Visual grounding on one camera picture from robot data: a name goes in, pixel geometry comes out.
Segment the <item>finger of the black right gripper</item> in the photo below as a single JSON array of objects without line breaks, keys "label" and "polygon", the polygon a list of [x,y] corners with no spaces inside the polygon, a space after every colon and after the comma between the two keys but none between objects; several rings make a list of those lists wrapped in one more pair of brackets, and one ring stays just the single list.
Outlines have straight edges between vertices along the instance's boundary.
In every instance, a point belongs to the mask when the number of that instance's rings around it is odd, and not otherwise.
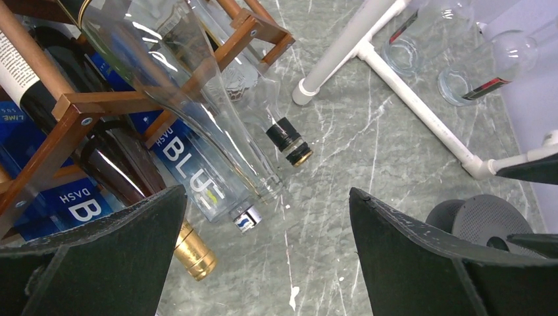
[{"label": "finger of the black right gripper", "polygon": [[496,176],[557,185],[557,153],[543,154],[541,151],[530,151],[494,161]]},{"label": "finger of the black right gripper", "polygon": [[507,242],[522,248],[520,252],[509,252],[511,260],[557,260],[556,234],[512,234]]}]

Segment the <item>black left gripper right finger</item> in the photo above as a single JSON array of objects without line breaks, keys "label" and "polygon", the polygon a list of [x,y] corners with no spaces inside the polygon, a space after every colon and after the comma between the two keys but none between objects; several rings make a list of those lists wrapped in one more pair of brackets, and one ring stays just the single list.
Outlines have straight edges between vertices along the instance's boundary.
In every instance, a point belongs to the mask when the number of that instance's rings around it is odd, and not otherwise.
[{"label": "black left gripper right finger", "polygon": [[557,314],[557,260],[511,260],[358,188],[349,214],[375,315]]}]

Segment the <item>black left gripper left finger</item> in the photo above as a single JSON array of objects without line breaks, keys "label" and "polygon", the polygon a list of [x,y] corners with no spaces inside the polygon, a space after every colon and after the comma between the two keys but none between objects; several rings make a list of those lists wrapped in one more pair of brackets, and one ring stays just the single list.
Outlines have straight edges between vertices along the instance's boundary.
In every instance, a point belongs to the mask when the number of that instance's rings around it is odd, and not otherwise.
[{"label": "black left gripper left finger", "polygon": [[1,247],[2,315],[154,315],[187,206],[181,186]]}]

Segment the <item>clear bottle red black label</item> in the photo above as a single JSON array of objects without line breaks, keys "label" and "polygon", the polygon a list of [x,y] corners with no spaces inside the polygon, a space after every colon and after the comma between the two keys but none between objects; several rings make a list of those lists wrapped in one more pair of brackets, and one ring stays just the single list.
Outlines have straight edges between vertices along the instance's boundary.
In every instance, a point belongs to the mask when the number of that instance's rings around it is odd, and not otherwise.
[{"label": "clear bottle red black label", "polygon": [[399,75],[417,73],[470,30],[473,2],[427,1],[382,46],[382,59]]}]

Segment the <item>tall clear bottle black label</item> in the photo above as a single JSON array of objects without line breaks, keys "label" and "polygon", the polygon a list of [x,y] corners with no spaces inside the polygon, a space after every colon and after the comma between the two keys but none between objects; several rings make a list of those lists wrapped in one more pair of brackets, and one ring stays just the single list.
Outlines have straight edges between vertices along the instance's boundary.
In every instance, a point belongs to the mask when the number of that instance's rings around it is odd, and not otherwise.
[{"label": "tall clear bottle black label", "polygon": [[251,193],[282,181],[226,94],[213,49],[187,1],[60,1],[93,48],[135,90],[208,142]]}]

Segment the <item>dark wine bottle gold cap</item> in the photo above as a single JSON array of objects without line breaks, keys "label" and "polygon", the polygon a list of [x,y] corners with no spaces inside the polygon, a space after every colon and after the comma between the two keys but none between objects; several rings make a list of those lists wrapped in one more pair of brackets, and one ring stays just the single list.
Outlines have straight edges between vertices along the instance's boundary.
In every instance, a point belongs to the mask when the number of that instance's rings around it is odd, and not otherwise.
[{"label": "dark wine bottle gold cap", "polygon": [[[31,27],[28,33],[75,92],[110,91],[104,77],[74,40],[47,26]],[[1,35],[1,86],[44,136],[53,131],[58,123],[51,113],[56,100],[4,34]],[[166,188],[140,135],[124,115],[99,119],[70,157],[125,206]],[[174,254],[195,280],[204,279],[217,264],[213,251],[187,221],[182,223]]]}]

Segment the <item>blue label clear bottle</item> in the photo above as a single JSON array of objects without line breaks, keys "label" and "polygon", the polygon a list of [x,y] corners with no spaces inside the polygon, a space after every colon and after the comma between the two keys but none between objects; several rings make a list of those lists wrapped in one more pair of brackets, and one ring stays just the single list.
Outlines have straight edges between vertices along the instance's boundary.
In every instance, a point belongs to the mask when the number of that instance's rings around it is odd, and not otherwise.
[{"label": "blue label clear bottle", "polygon": [[184,185],[210,223],[228,219],[238,230],[247,232],[262,221],[252,195],[237,174],[181,120],[174,121],[150,150],[158,164]]}]

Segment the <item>brown wooden wine rack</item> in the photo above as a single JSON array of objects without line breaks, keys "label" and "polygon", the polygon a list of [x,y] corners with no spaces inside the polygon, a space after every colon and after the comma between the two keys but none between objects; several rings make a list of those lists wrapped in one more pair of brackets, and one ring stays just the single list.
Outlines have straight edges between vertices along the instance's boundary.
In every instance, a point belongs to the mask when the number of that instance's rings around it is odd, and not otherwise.
[{"label": "brown wooden wine rack", "polygon": [[[27,13],[43,18],[45,14],[60,9],[66,15],[59,2],[54,1],[48,7],[44,7],[41,1],[29,1]],[[18,21],[21,5],[21,1],[1,2],[1,32],[56,100],[52,115],[58,123],[20,175],[8,184],[7,191],[1,196],[2,233],[6,233],[14,225],[25,208],[52,182],[53,175],[59,167],[101,117],[163,110],[164,122],[172,123],[180,119],[134,88],[130,92],[75,92]]]}]

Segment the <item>clear bottle black cap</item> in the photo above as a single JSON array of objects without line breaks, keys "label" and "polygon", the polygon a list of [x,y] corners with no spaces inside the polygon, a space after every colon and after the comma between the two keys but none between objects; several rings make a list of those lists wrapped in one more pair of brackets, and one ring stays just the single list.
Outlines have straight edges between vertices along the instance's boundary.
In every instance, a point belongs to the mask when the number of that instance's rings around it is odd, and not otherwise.
[{"label": "clear bottle black cap", "polygon": [[242,121],[259,126],[294,167],[313,150],[278,109],[279,81],[268,74],[294,39],[259,1],[190,1],[218,59],[228,97]]}]

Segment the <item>black round perforated speaker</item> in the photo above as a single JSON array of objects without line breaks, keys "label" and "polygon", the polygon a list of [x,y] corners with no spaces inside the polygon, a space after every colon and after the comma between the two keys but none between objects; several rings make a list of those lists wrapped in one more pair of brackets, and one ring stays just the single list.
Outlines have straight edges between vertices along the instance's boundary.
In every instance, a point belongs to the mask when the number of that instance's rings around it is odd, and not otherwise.
[{"label": "black round perforated speaker", "polygon": [[531,234],[533,230],[514,206],[497,196],[483,194],[443,201],[431,210],[425,223],[476,245],[542,257],[507,241],[509,235]]}]

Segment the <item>clear bottle by right wall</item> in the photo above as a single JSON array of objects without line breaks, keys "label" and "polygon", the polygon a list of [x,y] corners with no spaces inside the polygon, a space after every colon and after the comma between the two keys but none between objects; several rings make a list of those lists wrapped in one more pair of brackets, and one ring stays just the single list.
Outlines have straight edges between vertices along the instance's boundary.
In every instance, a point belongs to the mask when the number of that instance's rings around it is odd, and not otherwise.
[{"label": "clear bottle by right wall", "polygon": [[557,18],[530,33],[501,32],[443,69],[438,75],[438,90],[454,106],[474,105],[533,69],[540,50],[555,41]]}]

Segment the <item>white PVC pipe frame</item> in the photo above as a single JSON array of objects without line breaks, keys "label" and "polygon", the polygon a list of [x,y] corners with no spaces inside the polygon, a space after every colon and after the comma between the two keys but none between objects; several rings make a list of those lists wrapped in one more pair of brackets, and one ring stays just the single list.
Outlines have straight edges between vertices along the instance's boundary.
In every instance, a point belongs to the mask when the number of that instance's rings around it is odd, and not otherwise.
[{"label": "white PVC pipe frame", "polygon": [[[366,62],[395,94],[414,112],[426,127],[461,162],[462,167],[475,179],[495,175],[494,161],[481,160],[430,110],[429,106],[397,75],[375,52],[371,39],[393,17],[400,14],[408,1],[363,1],[346,24],[339,37],[329,46],[310,73],[302,78],[292,92],[298,105],[306,105],[319,92],[320,87],[348,60],[358,57]],[[543,154],[557,153],[557,132],[551,131],[542,147],[530,150]]]}]

